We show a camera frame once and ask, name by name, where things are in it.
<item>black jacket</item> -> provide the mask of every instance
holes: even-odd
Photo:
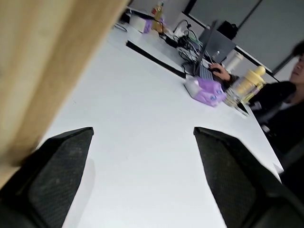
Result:
[[[261,91],[250,101],[257,120],[261,125],[269,128],[267,137],[273,147],[285,154],[304,138],[304,102],[280,110],[282,102],[296,91],[291,82],[266,84]],[[273,113],[273,117],[266,120],[264,117]]]

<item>black cable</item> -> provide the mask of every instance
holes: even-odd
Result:
[[[187,21],[187,20],[181,20],[178,24],[177,24],[177,26],[175,27],[175,29],[173,30],[173,33],[176,31],[176,29],[183,23],[183,22],[186,22],[187,23],[187,27],[189,26],[189,22]]]

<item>tissue box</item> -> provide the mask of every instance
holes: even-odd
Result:
[[[185,87],[193,99],[211,107],[218,106],[226,99],[221,84],[216,81],[193,77],[186,79]]]

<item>dark hair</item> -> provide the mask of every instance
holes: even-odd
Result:
[[[304,40],[298,43],[293,49],[294,56],[300,56],[304,54]]]

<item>hand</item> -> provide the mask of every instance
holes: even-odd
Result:
[[[213,74],[215,76],[218,76],[220,79],[225,80],[225,81],[230,80],[230,74],[220,64],[218,64],[218,63],[211,64],[210,69],[218,69],[220,72],[214,71]]]

